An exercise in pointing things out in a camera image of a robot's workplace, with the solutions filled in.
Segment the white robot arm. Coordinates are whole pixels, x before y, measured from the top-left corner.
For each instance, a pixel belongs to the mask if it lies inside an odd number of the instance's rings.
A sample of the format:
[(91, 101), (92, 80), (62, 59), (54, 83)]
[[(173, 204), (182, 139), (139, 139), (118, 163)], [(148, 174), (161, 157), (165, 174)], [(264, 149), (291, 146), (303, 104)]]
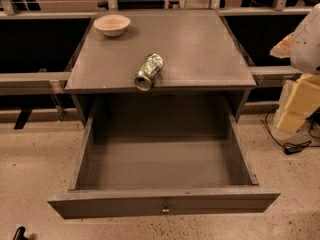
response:
[(320, 4), (316, 4), (295, 31), (270, 51), (276, 58), (289, 58), (301, 77), (287, 82), (281, 93), (274, 128), (294, 134), (320, 107)]

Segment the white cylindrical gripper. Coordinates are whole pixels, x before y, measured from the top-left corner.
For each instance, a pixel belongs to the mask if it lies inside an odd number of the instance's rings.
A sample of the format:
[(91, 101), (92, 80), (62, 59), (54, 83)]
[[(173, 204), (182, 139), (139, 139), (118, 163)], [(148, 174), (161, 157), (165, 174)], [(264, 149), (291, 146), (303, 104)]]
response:
[[(284, 37), (270, 50), (270, 55), (276, 58), (289, 58), (293, 36), (294, 33), (290, 33)], [(277, 113), (276, 128), (285, 133), (296, 133), (304, 124), (304, 118), (311, 116), (319, 107), (320, 77), (305, 75), (293, 85), (293, 90), (285, 105), (285, 109), (289, 112), (279, 111)]]

